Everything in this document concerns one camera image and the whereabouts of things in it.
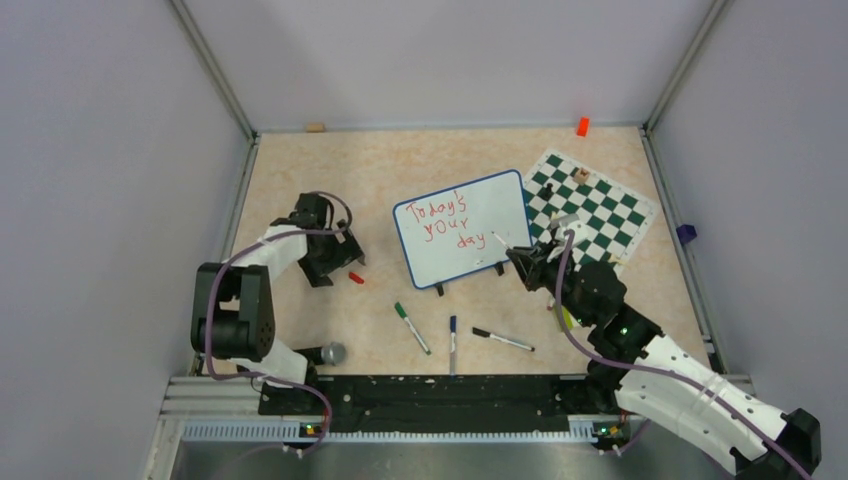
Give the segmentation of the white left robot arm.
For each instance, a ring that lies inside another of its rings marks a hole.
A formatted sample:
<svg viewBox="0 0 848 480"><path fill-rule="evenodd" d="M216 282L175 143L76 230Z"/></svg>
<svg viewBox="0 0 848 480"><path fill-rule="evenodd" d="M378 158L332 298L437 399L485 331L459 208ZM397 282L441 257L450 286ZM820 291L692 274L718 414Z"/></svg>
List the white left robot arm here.
<svg viewBox="0 0 848 480"><path fill-rule="evenodd" d="M252 244L223 262L196 272L192 348L217 380L212 361L228 360L240 375L283 387L283 401L297 413L319 404L320 386L309 379L311 360L276 335L273 282L296 265L313 288L331 287L331 274L365 254L351 231L353 214L338 196L324 191L299 195L293 211L275 219Z"/></svg>

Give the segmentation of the red whiteboard marker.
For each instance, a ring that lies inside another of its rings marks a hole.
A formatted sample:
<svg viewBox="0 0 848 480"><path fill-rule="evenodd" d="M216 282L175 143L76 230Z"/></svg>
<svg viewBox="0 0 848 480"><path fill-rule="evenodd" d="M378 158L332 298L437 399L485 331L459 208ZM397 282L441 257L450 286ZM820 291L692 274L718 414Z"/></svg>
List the red whiteboard marker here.
<svg viewBox="0 0 848 480"><path fill-rule="evenodd" d="M507 243L506 240L504 238L502 238L499 234L497 234L495 231L491 231L491 234L498 240L498 242L501 243L501 245L506 250L512 249L512 246L509 243Z"/></svg>

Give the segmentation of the red marker cap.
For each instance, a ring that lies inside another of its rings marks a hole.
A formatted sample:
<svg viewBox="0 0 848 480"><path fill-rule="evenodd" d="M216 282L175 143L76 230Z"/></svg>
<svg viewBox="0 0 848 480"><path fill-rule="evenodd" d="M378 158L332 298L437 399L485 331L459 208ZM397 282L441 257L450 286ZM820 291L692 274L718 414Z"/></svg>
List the red marker cap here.
<svg viewBox="0 0 848 480"><path fill-rule="evenodd" d="M349 273L348 273L348 277L349 277L349 278L350 278L353 282L355 282L355 283L357 283L357 284L359 284L359 285L363 285L363 284L365 283L365 280L364 280L361 276L359 276L358 274L356 274L356 273L354 273L354 272L349 272Z"/></svg>

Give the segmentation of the blue framed whiteboard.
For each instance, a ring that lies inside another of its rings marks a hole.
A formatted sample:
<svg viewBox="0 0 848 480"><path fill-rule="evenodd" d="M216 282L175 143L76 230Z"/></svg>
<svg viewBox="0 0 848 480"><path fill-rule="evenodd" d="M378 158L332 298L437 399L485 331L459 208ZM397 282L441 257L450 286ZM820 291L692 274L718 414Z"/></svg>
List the blue framed whiteboard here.
<svg viewBox="0 0 848 480"><path fill-rule="evenodd" d="M424 290L508 261L495 231L529 247L523 178L509 169L396 204L392 209L409 276Z"/></svg>

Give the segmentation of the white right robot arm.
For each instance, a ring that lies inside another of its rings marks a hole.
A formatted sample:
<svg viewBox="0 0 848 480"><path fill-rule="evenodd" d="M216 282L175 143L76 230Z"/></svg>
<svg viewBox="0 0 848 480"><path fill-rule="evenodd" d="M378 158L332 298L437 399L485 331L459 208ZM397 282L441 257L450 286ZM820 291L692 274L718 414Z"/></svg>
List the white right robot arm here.
<svg viewBox="0 0 848 480"><path fill-rule="evenodd" d="M579 266L552 245L506 252L525 288L559 301L558 320L587 327L586 397L600 412L622 409L676 434L736 479L809 479L822 460L821 424L741 390L685 352L625 301L607 262Z"/></svg>

